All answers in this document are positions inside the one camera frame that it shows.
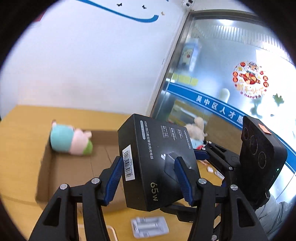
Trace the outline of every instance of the beige plush toy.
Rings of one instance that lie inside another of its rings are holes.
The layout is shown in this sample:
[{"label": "beige plush toy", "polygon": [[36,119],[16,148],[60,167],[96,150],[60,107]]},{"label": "beige plush toy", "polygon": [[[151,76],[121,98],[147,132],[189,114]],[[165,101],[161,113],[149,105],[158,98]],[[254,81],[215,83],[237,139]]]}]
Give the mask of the beige plush toy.
[{"label": "beige plush toy", "polygon": [[188,134],[190,138],[198,141],[204,141],[207,134],[204,133],[205,124],[201,117],[194,119],[194,124],[186,124]]}]

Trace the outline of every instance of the ugreen box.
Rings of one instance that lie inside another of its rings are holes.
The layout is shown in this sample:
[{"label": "ugreen box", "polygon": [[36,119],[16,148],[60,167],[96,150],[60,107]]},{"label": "ugreen box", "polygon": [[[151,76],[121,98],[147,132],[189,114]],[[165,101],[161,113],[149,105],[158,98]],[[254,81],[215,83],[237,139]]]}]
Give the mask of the ugreen box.
[{"label": "ugreen box", "polygon": [[152,211],[183,198],[174,171],[178,156],[199,174],[183,126],[133,114],[118,130],[118,143],[124,160],[123,187],[129,208]]}]

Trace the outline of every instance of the blue gripper pad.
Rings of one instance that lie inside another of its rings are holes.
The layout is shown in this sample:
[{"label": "blue gripper pad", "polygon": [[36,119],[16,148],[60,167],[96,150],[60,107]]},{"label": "blue gripper pad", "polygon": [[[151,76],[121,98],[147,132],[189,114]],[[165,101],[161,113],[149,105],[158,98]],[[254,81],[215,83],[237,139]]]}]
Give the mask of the blue gripper pad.
[{"label": "blue gripper pad", "polygon": [[194,149],[194,154],[196,160],[203,161],[210,158],[209,154],[205,150]]},{"label": "blue gripper pad", "polygon": [[183,197],[186,202],[189,203],[190,206],[195,206],[195,192],[197,190],[197,173],[189,169],[182,157],[177,157],[174,163],[175,174],[177,176]]},{"label": "blue gripper pad", "polygon": [[120,157],[110,175],[105,190],[104,204],[107,206],[114,198],[123,171],[123,158]]}]

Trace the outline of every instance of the cardboard box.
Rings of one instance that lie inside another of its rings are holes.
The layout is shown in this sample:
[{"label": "cardboard box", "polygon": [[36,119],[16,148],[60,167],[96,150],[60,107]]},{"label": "cardboard box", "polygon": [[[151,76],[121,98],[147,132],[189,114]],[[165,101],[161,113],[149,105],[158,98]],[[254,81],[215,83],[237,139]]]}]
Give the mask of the cardboard box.
[{"label": "cardboard box", "polygon": [[[73,156],[52,150],[48,141],[38,176],[36,201],[44,209],[59,186],[63,183],[71,187],[85,184],[99,177],[103,169],[109,168],[118,152],[116,131],[91,131],[93,152],[90,156]],[[78,214],[82,214],[82,204],[78,203]],[[123,184],[120,181],[115,197],[104,212],[116,211],[126,207]]]},{"label": "cardboard box", "polygon": [[182,199],[174,171],[178,156],[199,173],[183,126],[133,114],[118,130],[118,141],[127,207],[152,211]]}]

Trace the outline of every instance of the green plush part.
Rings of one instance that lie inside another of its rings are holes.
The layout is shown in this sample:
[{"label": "green plush part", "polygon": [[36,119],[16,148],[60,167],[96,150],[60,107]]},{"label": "green plush part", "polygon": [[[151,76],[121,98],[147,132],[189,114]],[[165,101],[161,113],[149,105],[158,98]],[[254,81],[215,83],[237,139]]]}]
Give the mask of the green plush part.
[{"label": "green plush part", "polygon": [[92,153],[92,149],[93,149],[93,145],[92,145],[92,142],[89,140],[87,143],[87,146],[83,151],[83,155],[90,155]]}]

